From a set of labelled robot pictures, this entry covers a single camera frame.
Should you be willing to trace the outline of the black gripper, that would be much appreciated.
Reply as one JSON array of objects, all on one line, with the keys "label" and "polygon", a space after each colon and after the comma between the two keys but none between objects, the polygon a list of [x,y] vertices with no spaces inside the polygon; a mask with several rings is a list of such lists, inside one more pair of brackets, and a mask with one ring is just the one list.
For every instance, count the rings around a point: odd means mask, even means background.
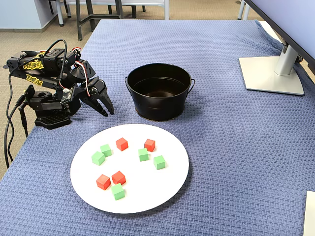
[{"label": "black gripper", "polygon": [[108,112],[113,115],[114,107],[107,94],[107,86],[100,78],[93,78],[89,82],[89,94],[85,85],[74,86],[69,90],[70,101],[68,102],[68,112],[74,115],[81,107],[81,101],[101,115],[107,117],[108,113],[99,104],[98,100],[107,108]]}]

